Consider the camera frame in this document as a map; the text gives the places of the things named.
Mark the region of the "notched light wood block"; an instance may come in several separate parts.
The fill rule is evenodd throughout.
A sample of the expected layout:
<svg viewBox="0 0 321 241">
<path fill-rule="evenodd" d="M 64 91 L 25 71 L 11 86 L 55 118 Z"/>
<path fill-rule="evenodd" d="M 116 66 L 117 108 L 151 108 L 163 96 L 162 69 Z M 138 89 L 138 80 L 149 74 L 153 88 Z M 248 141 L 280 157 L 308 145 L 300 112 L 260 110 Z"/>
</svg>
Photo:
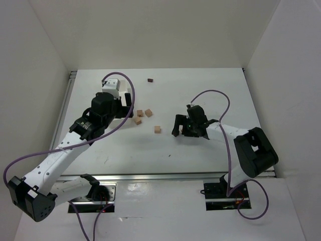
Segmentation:
<svg viewBox="0 0 321 241">
<path fill-rule="evenodd" d="M 138 117 L 143 117 L 144 116 L 144 112 L 141 109 L 137 110 L 136 113 L 137 113 Z"/>
</svg>

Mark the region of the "white plastic bin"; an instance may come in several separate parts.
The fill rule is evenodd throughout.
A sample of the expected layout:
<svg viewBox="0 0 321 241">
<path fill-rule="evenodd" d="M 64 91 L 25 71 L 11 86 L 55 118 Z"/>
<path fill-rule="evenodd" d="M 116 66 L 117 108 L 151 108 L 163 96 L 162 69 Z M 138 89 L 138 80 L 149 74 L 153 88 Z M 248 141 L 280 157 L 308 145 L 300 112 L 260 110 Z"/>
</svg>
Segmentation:
<svg viewBox="0 0 321 241">
<path fill-rule="evenodd" d="M 125 119 L 126 115 L 128 114 L 130 106 L 126 106 L 126 103 L 125 103 L 124 94 L 126 92 L 131 94 L 131 99 L 132 99 L 132 90 L 131 90 L 130 84 L 125 79 L 121 79 L 120 80 L 119 95 L 120 95 L 120 101 L 121 101 L 121 105 L 122 105 L 122 111 L 120 114 L 117 115 L 117 117 L 109 125 L 110 129 L 114 129 L 119 124 L 121 124 L 121 122 Z"/>
</svg>

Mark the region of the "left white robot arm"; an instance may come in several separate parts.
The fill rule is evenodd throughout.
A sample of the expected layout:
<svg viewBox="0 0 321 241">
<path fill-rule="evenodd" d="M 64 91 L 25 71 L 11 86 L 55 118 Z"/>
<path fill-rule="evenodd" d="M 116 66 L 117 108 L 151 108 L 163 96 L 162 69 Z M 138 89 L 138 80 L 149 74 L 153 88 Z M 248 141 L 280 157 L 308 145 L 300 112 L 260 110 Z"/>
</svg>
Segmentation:
<svg viewBox="0 0 321 241">
<path fill-rule="evenodd" d="M 133 116 L 133 97 L 125 93 L 121 98 L 98 92 L 82 116 L 70 126 L 64 139 L 47 157 L 24 177 L 14 176 L 8 182 L 12 202 L 35 222 L 47 218 L 55 206 L 74 198 L 94 198 L 106 188 L 89 174 L 73 181 L 56 184 L 57 179 L 75 159 L 101 137 L 115 118 L 127 120 Z"/>
</svg>

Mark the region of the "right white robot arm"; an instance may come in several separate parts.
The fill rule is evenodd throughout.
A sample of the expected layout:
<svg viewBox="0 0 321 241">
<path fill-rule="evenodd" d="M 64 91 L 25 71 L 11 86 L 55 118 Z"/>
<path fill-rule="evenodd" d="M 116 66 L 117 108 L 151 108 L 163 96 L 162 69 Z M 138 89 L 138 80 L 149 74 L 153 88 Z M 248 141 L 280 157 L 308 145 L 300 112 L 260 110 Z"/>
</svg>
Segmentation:
<svg viewBox="0 0 321 241">
<path fill-rule="evenodd" d="M 172 135 L 225 143 L 229 170 L 220 178 L 220 184 L 226 190 L 227 196 L 279 161 L 263 129 L 254 127 L 247 130 L 224 125 L 219 120 L 208 119 L 199 105 L 188 105 L 186 115 L 175 116 Z"/>
</svg>

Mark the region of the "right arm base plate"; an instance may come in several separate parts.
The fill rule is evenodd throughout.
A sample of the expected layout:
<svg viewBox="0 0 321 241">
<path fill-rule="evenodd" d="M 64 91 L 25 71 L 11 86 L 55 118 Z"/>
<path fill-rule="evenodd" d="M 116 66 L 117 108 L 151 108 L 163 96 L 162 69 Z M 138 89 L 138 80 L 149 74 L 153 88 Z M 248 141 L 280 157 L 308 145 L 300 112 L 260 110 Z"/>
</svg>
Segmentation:
<svg viewBox="0 0 321 241">
<path fill-rule="evenodd" d="M 207 211 L 234 210 L 239 204 L 241 204 L 241 209 L 251 209 L 246 184 L 239 187 L 229 197 L 226 196 L 226 189 L 221 183 L 204 183 L 204 188 L 200 193 L 205 197 Z"/>
</svg>

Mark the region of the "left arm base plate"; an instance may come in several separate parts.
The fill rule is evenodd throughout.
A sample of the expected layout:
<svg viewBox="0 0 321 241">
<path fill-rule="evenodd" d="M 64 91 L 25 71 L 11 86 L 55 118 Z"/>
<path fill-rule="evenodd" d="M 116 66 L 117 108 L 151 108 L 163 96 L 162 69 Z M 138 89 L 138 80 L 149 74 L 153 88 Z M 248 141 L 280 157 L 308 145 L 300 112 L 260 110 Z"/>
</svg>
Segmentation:
<svg viewBox="0 0 321 241">
<path fill-rule="evenodd" d="M 99 186 L 92 194 L 71 200 L 79 213 L 114 213 L 116 184 Z"/>
</svg>

